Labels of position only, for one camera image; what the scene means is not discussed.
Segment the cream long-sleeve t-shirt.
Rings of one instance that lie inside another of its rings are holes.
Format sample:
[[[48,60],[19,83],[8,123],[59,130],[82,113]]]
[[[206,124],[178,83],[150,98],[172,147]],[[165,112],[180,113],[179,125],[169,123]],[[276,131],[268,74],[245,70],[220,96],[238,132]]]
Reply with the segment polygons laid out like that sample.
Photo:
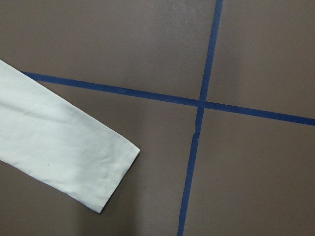
[[[139,152],[119,133],[1,62],[1,161],[101,212]]]

